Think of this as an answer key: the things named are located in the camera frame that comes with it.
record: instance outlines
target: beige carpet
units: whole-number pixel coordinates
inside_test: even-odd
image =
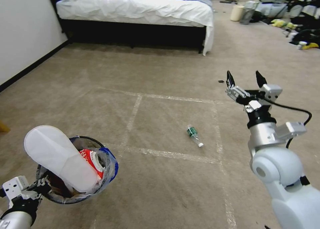
[[[250,171],[247,118],[225,93],[226,71],[257,88],[255,70],[282,86],[279,103],[311,110],[308,133],[291,149],[320,188],[319,50],[299,51],[278,28],[229,21],[232,5],[215,2],[213,51],[72,44],[0,94],[0,181],[26,175],[36,163],[25,134],[49,124],[68,136],[105,143],[119,174],[99,196],[61,206],[44,200],[33,228],[279,228],[262,183]],[[279,108],[281,124],[305,115]],[[191,123],[205,147],[186,134]],[[1,200],[0,208],[6,209]]]

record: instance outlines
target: black baseboard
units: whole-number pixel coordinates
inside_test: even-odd
[[[53,49],[51,52],[49,52],[48,54],[44,55],[43,57],[41,57],[39,60],[37,60],[36,62],[32,63],[30,66],[28,66],[27,68],[23,69],[21,72],[19,72],[17,75],[15,75],[14,77],[10,78],[8,81],[6,81],[5,83],[0,85],[0,93],[6,89],[7,87],[11,86],[13,83],[15,83],[16,81],[18,81],[20,78],[22,78],[23,76],[27,75],[29,72],[31,72],[33,69],[35,69],[37,66],[39,66],[41,63],[43,63],[45,60],[49,59],[50,57],[52,57],[55,53],[57,53],[59,50],[61,50],[62,48],[64,48],[66,45],[69,44],[69,41],[65,41],[64,43],[62,43],[60,46],[56,47],[55,49]]]

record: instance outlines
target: wastebasket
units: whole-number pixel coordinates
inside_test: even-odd
[[[56,175],[41,165],[38,165],[36,178],[46,178],[52,187],[52,191],[43,195],[50,201],[59,204],[74,204],[84,201],[91,196],[102,192],[118,173],[118,162],[111,151],[99,141],[87,136],[75,136],[70,141],[78,151],[89,149],[98,153],[99,162],[105,168],[103,178],[96,184],[91,193],[71,193],[68,186]]]

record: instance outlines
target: beige trash can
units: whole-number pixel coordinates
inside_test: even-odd
[[[240,21],[242,14],[243,14],[243,9],[244,9],[244,6],[234,5],[232,12],[231,12],[230,20],[231,21]]]

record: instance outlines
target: white bedsheet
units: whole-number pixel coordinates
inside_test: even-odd
[[[213,44],[214,12],[199,1],[61,0],[57,11],[62,19],[206,26],[204,56]]]

